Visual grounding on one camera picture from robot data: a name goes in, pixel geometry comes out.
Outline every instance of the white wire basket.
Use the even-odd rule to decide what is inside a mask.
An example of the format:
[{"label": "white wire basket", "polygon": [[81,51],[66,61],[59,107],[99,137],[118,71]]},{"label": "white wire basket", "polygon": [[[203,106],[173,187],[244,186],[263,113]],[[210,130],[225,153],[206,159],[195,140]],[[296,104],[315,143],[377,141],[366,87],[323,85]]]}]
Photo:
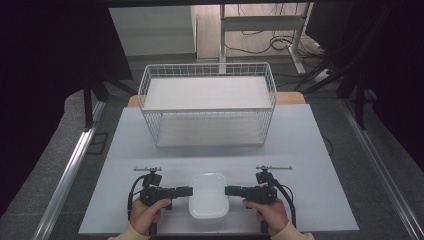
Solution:
[{"label": "white wire basket", "polygon": [[148,65],[138,99],[157,147],[261,146],[274,112],[268,63]]}]

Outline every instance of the gray floor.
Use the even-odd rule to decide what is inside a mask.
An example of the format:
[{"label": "gray floor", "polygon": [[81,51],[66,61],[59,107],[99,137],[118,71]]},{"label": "gray floor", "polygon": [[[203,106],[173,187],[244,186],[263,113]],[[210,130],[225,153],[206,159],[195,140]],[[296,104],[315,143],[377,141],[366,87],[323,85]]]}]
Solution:
[{"label": "gray floor", "polygon": [[[310,44],[305,43],[305,45],[307,45],[306,48],[309,48],[308,50],[316,50]],[[135,81],[123,82],[137,89],[146,64],[200,61],[208,60],[131,58],[130,67]],[[271,64],[273,73],[296,74],[291,58],[288,56],[249,56],[248,58],[229,58],[229,61],[266,61]],[[312,65],[317,63],[317,59],[313,61],[315,62],[311,62]],[[313,67],[306,68],[307,71],[310,71]],[[275,75],[276,85],[281,86],[279,91],[293,91],[301,79]],[[337,86],[338,82],[334,82],[315,93],[305,95],[305,98],[312,107],[321,133],[331,142],[330,144],[324,141],[329,152],[332,152],[332,162],[361,230],[337,233],[316,232],[314,236],[316,239],[409,239],[399,215],[342,111],[340,101],[335,94]],[[106,238],[105,236],[81,236],[77,232],[113,139],[122,109],[130,98],[127,93],[116,87],[110,85],[107,87],[111,96],[106,103],[96,136],[84,157],[50,239]],[[366,105],[364,117],[367,133],[418,219],[423,223],[423,172],[379,121],[371,104]],[[55,135],[6,214],[1,217],[0,239],[30,239],[33,236],[83,129],[83,98],[82,92],[77,92],[67,99],[65,114]]]}]

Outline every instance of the beige sleeve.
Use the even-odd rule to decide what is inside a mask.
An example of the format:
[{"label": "beige sleeve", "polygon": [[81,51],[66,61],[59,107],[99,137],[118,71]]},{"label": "beige sleeve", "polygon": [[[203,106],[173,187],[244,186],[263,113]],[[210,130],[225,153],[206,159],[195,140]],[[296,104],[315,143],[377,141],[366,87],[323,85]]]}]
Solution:
[{"label": "beige sleeve", "polygon": [[127,229],[117,237],[110,237],[108,240],[148,240],[149,236],[139,234],[128,222]]},{"label": "beige sleeve", "polygon": [[300,233],[291,222],[281,232],[271,237],[271,240],[314,240],[310,233]]}]

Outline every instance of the desk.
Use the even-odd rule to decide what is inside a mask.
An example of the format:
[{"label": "desk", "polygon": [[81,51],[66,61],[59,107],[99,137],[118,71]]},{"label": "desk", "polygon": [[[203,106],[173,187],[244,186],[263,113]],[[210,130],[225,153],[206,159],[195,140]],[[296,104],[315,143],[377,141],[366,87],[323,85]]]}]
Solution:
[{"label": "desk", "polygon": [[[228,185],[255,186],[257,165],[290,165],[293,170],[289,172],[272,173],[294,193],[299,230],[358,230],[309,105],[299,93],[278,96],[280,103],[299,104],[276,106],[263,147],[173,149],[155,147],[133,98],[131,107],[122,113],[79,233],[112,235],[125,228],[123,199],[140,174],[132,170],[134,166],[161,167],[161,186],[178,187],[187,185],[195,174],[207,172],[223,174]],[[191,217],[188,198],[179,198],[173,201],[171,211],[163,212],[158,233],[259,234],[259,224],[255,212],[245,209],[239,197],[230,197],[226,216],[209,220]]]}]

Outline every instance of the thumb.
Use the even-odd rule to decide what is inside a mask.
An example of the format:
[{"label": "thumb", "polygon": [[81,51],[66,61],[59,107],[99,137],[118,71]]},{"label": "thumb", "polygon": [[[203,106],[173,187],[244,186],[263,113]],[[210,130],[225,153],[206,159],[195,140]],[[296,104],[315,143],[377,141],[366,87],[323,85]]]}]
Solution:
[{"label": "thumb", "polygon": [[247,199],[244,199],[243,200],[243,205],[246,206],[246,207],[254,208],[254,209],[256,209],[256,210],[258,210],[260,212],[261,212],[261,210],[264,207],[262,204],[259,204],[259,203],[256,203],[256,202],[251,202],[251,201],[249,201]]},{"label": "thumb", "polygon": [[161,208],[164,208],[166,206],[168,206],[169,204],[171,204],[171,199],[167,198],[167,199],[161,199],[159,201],[157,201],[155,204],[153,204],[152,206],[150,206],[146,212],[151,215],[154,216]]}]

